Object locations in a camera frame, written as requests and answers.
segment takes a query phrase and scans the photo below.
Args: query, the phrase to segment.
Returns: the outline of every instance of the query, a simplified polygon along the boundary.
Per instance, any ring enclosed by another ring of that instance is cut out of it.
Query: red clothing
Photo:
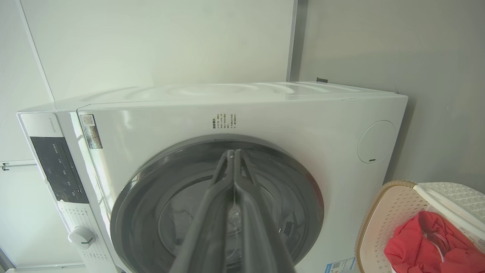
[[[384,254],[397,273],[485,273],[485,254],[433,212],[420,211],[396,228]]]

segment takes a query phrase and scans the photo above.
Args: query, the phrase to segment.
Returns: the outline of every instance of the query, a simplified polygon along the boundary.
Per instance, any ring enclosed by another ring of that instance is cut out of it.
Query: white plastic basket
[[[356,261],[362,273],[391,273],[384,248],[396,227],[420,210],[450,221],[485,253],[485,195],[467,186],[394,180],[382,186],[360,228]]]

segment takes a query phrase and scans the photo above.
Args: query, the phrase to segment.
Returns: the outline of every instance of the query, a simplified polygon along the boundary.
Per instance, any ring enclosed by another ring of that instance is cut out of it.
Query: washing machine drum
[[[180,250],[222,154],[246,152],[283,242],[296,264],[323,223],[323,199],[312,175],[270,143],[247,136],[185,141],[153,157],[127,183],[112,212],[114,248],[134,273],[166,273]],[[227,220],[228,273],[241,271],[241,212]]]

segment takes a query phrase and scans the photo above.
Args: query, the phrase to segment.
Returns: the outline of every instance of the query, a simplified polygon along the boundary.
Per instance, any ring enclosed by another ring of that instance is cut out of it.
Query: white dial
[[[94,233],[83,226],[77,226],[67,238],[79,250],[88,249],[96,241]]]

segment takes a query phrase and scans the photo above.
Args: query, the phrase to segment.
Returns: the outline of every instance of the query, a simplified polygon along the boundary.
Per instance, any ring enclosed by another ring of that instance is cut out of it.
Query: washing machine
[[[166,273],[221,155],[242,149],[299,273],[356,272],[407,97],[321,82],[168,85],[19,111],[69,231],[94,273]],[[241,270],[241,212],[227,272]]]

